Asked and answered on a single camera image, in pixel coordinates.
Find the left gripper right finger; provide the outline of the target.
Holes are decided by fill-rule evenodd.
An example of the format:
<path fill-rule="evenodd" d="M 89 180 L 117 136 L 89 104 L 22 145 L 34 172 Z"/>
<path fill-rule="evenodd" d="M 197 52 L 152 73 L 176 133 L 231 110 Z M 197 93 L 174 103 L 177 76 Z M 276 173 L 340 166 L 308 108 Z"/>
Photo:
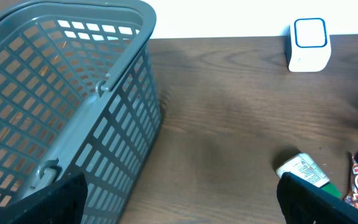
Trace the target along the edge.
<path fill-rule="evenodd" d="M 358 209 L 290 172 L 280 178 L 277 199 L 290 224 L 358 223 Z"/>

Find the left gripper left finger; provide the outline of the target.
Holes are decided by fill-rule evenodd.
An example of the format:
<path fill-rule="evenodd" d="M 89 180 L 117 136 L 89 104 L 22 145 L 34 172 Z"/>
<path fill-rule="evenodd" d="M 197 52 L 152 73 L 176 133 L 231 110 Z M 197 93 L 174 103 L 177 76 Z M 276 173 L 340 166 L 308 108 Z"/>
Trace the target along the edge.
<path fill-rule="evenodd" d="M 69 175 L 0 211 L 0 224 L 78 224 L 88 195 L 85 175 Z"/>

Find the white bottle green cap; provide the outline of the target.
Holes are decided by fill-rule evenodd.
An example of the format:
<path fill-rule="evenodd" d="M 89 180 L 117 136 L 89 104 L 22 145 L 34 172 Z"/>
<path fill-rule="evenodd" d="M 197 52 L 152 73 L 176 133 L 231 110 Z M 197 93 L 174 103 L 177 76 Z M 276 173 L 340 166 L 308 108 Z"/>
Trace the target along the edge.
<path fill-rule="evenodd" d="M 285 172 L 291 172 L 337 198 L 341 198 L 342 196 L 338 188 L 331 183 L 329 177 L 323 172 L 320 166 L 306 153 L 301 152 L 293 156 L 279 166 L 275 172 L 279 178 L 281 178 Z"/>

